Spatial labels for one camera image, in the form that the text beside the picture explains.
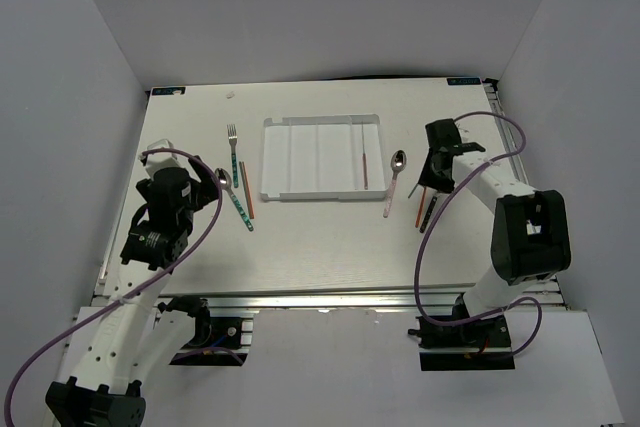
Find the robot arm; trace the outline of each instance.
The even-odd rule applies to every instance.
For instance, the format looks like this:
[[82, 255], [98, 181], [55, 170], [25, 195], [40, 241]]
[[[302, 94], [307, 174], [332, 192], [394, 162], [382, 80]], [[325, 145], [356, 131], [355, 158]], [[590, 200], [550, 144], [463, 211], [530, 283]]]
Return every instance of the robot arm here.
[[[173, 146], [163, 140], [149, 150], [167, 147]], [[179, 297], [162, 307], [160, 322], [138, 349], [169, 276], [130, 299], [121, 294], [150, 280], [157, 269], [173, 264], [187, 246], [193, 213], [218, 198], [213, 180], [195, 162], [190, 164], [200, 182], [189, 176], [173, 154], [142, 161], [149, 179], [136, 187], [146, 203], [134, 215], [121, 253], [115, 294], [109, 299], [123, 305], [102, 317], [69, 380], [53, 382], [47, 392], [47, 405], [63, 427], [140, 425], [145, 412], [141, 391], [153, 386], [153, 374], [168, 365], [183, 345], [202, 346], [209, 339], [206, 303], [197, 297]], [[142, 220], [145, 213], [148, 219]]]
[[[427, 124], [429, 154], [419, 183], [451, 193], [488, 161], [485, 149], [463, 142], [453, 119]], [[569, 267], [571, 252], [564, 199], [538, 191], [492, 164], [466, 188], [494, 213], [491, 263], [462, 298], [457, 316], [470, 317], [506, 307], [529, 286]]]
[[[453, 159], [456, 185], [487, 161], [479, 152]], [[490, 165], [467, 189], [494, 213], [492, 266], [463, 296], [469, 316], [509, 305], [530, 286], [569, 266], [564, 201]]]

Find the label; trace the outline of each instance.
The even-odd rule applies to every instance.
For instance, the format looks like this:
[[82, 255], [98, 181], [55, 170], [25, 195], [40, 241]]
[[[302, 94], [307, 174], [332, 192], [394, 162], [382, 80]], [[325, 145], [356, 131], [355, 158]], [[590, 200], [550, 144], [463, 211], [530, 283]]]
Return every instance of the label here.
[[151, 89], [151, 95], [182, 95], [186, 87], [156, 87]]
[[449, 77], [447, 79], [449, 85], [482, 85], [478, 77]]

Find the divided tray compartment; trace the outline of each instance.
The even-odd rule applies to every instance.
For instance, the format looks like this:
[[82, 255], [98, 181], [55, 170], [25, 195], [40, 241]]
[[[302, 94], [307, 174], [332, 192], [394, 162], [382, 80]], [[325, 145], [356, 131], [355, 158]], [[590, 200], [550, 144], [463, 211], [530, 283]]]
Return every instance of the divided tray compartment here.
[[375, 114], [269, 118], [264, 121], [260, 195], [266, 201], [381, 200], [390, 170], [384, 159]]

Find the fork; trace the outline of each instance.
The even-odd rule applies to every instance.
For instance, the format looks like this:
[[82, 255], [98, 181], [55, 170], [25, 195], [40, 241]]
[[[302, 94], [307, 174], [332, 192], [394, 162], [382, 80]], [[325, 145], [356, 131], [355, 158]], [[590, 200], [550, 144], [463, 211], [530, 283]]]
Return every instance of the fork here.
[[227, 133], [229, 134], [229, 145], [231, 146], [231, 167], [233, 168], [233, 187], [238, 188], [238, 165], [236, 163], [236, 144], [238, 143], [238, 134], [236, 133], [236, 124], [227, 124]]

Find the spoon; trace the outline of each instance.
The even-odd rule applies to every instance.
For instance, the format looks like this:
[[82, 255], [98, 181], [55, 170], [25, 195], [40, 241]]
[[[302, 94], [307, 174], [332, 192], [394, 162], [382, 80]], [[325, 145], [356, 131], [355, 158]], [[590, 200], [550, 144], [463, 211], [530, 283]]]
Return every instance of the spoon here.
[[247, 229], [249, 229], [250, 232], [253, 232], [253, 224], [249, 220], [249, 216], [242, 208], [242, 204], [236, 197], [236, 194], [234, 194], [233, 190], [231, 190], [231, 176], [229, 175], [229, 172], [224, 169], [216, 169], [216, 176], [220, 180], [220, 185], [222, 186], [222, 188], [226, 190], [227, 194], [229, 194], [229, 197], [231, 197], [231, 201], [233, 202], [233, 205], [236, 206], [236, 210], [240, 214], [240, 217], [242, 217], [244, 225], [247, 226]]
[[393, 202], [393, 193], [396, 190], [398, 174], [402, 172], [406, 166], [407, 155], [404, 153], [404, 150], [399, 150], [398, 152], [393, 154], [393, 158], [391, 159], [391, 170], [393, 171], [393, 177], [391, 178], [391, 185], [389, 186], [389, 190], [387, 190], [386, 205], [384, 206], [384, 214], [382, 214], [385, 219], [389, 217], [391, 202]]

